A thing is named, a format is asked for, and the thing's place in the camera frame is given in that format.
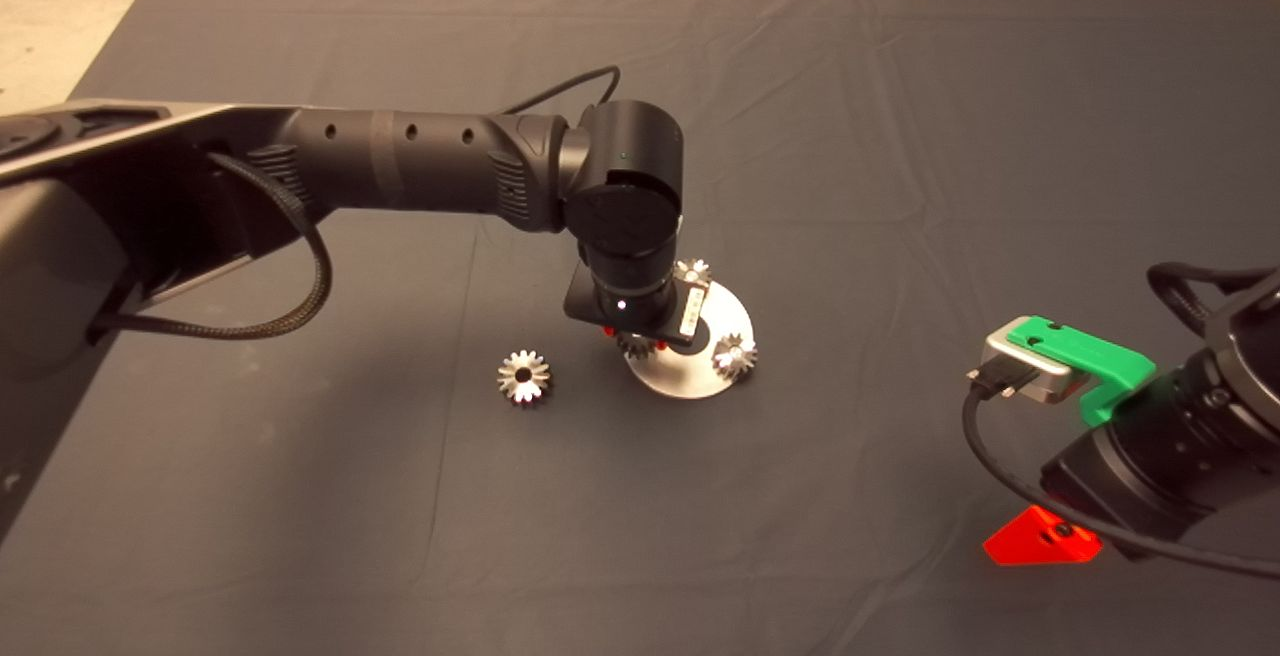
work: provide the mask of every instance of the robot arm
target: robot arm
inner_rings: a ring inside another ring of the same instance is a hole
[[[1207,309],[1188,281],[1231,296]],[[1151,555],[1280,578],[1280,562],[1178,543],[1201,520],[1280,486],[1280,270],[1216,272],[1161,264],[1156,293],[1203,346],[1183,365],[1148,378],[1139,354],[1044,319],[1018,319],[988,338],[965,405],[965,437],[1001,483],[1034,507],[987,542],[1004,564],[1087,560],[1092,534],[1130,559]],[[1027,331],[1028,324],[1047,324]],[[997,464],[977,429],[979,401],[1021,392],[1059,402],[1092,377],[1102,384],[1080,407],[1091,428],[1041,469],[1044,492]]]
[[[682,147],[675,119],[639,101],[593,106],[576,127],[547,115],[115,101],[0,118],[0,539],[111,342],[92,324],[136,324],[134,311],[297,240],[300,223],[324,282],[311,224],[335,209],[567,228],[580,254],[567,315],[690,343],[698,286],[671,277]],[[237,337],[283,333],[312,313]]]

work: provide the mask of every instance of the metal gear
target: metal gear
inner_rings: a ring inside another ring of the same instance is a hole
[[[716,342],[712,365],[716,366],[716,373],[722,374],[723,378],[737,381],[755,368],[759,356],[755,341],[744,340],[740,333],[731,333]]]
[[[532,404],[545,396],[552,384],[552,368],[538,351],[512,352],[498,366],[498,390],[512,404]]]
[[[628,359],[648,359],[649,354],[653,354],[654,348],[658,347],[658,342],[653,338],[646,338],[639,333],[627,333],[621,331],[613,337],[617,342],[618,348]]]
[[[676,268],[672,270],[680,281],[699,286],[712,284],[712,266],[701,259],[676,261]]]

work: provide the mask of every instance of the black cable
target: black cable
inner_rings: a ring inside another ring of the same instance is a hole
[[[570,88],[572,88],[575,86],[580,86],[581,83],[586,83],[586,82],[591,81],[593,78],[599,78],[599,77],[603,77],[603,76],[611,76],[612,77],[612,78],[609,78],[609,86],[608,86],[608,88],[604,90],[604,95],[600,96],[599,101],[596,101],[596,104],[603,104],[603,102],[608,101],[611,97],[613,97],[613,91],[617,90],[618,82],[622,81],[622,69],[618,68],[617,65],[607,65],[607,67],[603,67],[603,68],[596,68],[596,69],[591,69],[589,72],[580,73],[580,74],[575,76],[573,78],[570,78],[567,81],[562,81],[562,82],[557,83],[557,86],[552,86],[552,87],[549,87],[545,91],[541,91],[539,94],[534,94],[532,96],[525,99],[524,101],[520,101],[520,102],[517,102],[515,105],[507,106],[507,109],[502,109],[498,113],[500,113],[500,114],[518,114],[518,113],[521,113],[525,109],[531,109],[531,108],[536,106],[538,104],[541,104],[543,101],[547,101],[549,99],[559,96],[564,91],[568,91]]]
[[[1178,320],[1198,336],[1204,336],[1204,322],[1212,311],[1192,291],[1189,282],[1208,283],[1222,293],[1231,295],[1251,288],[1271,273],[1272,269],[1221,270],[1165,263],[1147,269],[1147,283]]]
[[[93,320],[92,328],[145,331],[223,341],[247,341],[251,338],[283,336],[284,333],[296,331],[315,318],[320,308],[324,306],[325,300],[329,297],[329,290],[333,287],[333,264],[329,261],[329,251],[325,249],[324,240],[320,238],[320,232],[316,231],[315,223],[307,218],[306,206],[302,201],[271,177],[242,160],[223,154],[209,154],[209,159],[269,196],[280,209],[280,213],[284,214],[284,218],[289,219],[293,228],[306,240],[307,246],[311,246],[311,255],[315,258],[316,265],[316,278],[311,283],[311,291],[307,292],[307,297],[283,316],[255,325],[215,327],[156,316],[101,314]]]
[[[1133,529],[1119,527],[1110,521],[1093,518],[1083,511],[1078,511],[1060,501],[1053,500],[1039,488],[1027,483],[1024,479],[1018,477],[1018,474],[1006,469],[1005,465],[1002,465],[996,456],[991,454],[987,445],[982,441],[982,434],[978,432],[978,405],[992,396],[996,396],[997,392],[998,391],[992,391],[992,388],[983,387],[977,383],[970,387],[969,395],[964,400],[964,437],[965,441],[969,442],[969,448],[973,451],[973,455],[978,456],[979,464],[982,464],[983,468],[991,473],[991,475],[996,477],[996,480],[1005,484],[1006,488],[1010,488],[1011,492],[1032,504],[1043,505],[1044,509],[1056,514],[1059,518],[1071,524],[1084,527],[1101,534],[1102,537],[1110,538],[1116,543],[1123,543],[1156,556],[1165,556],[1166,559],[1175,561],[1184,561],[1184,564],[1193,564],[1207,569],[1229,571],[1247,577],[1280,580],[1280,561],[1268,561],[1265,559],[1254,559],[1252,556],[1206,551],[1193,546],[1184,546],[1183,543],[1174,541],[1148,537]]]

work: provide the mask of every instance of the cable connector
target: cable connector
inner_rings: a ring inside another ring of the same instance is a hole
[[[1024,343],[1015,341],[1015,334],[1027,328],[1028,324],[1038,320],[1042,319],[1019,316],[988,333],[987,341],[982,346],[982,363],[1002,355],[1037,369],[1038,374],[1033,382],[1019,388],[1016,392],[1041,404],[1060,404],[1084,386],[1089,379],[1089,374],[1038,351],[1041,338],[1028,340]],[[1051,324],[1051,327],[1057,327],[1057,324]]]
[[[974,384],[974,391],[979,391],[983,395],[982,400],[986,401],[997,393],[1005,398],[1011,397],[1036,381],[1041,372],[1009,354],[997,354],[969,372],[968,375]]]

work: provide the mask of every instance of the table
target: table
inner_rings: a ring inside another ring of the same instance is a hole
[[[120,337],[0,550],[0,651],[1267,652],[1276,584],[988,562],[1023,504],[959,405],[1015,315],[1169,368],[1196,342],[1147,265],[1277,260],[1277,53],[1280,0],[137,0],[74,96],[484,111],[620,63],[685,128],[681,252],[760,368],[662,400],[561,314],[568,236],[335,214],[301,332]],[[163,313],[308,278],[291,247]],[[545,407],[494,391],[516,348]],[[1027,474],[1082,429],[987,424]],[[1192,539],[1274,556],[1277,512]]]

